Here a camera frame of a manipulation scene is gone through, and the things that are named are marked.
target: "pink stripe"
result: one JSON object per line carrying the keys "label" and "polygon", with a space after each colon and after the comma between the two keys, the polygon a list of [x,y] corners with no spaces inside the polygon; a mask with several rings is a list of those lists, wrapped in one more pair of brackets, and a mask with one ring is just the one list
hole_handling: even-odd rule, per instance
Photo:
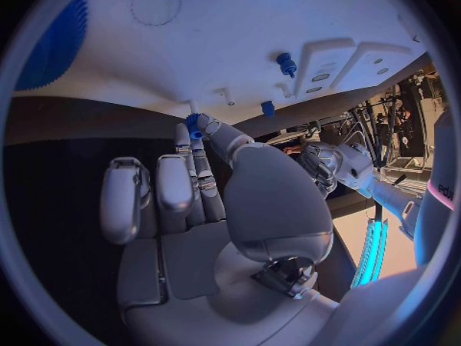
{"label": "pink stripe", "polygon": [[434,198],[439,200],[442,204],[444,204],[446,207],[450,208],[451,210],[453,210],[453,211],[455,210],[455,205],[453,204],[453,202],[450,201],[445,196],[443,196],[440,192],[438,192],[434,188],[434,186],[433,186],[433,184],[432,184],[432,182],[430,180],[427,182],[427,189],[433,195]]}

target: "robotic arm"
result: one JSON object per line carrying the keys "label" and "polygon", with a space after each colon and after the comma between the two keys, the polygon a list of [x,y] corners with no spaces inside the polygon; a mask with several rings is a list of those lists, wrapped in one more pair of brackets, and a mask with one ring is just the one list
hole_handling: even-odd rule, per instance
{"label": "robotic arm", "polygon": [[338,181],[389,210],[400,220],[402,233],[413,240],[422,199],[382,181],[364,146],[354,143],[337,147],[324,142],[309,142],[299,163],[324,197],[336,188]]}

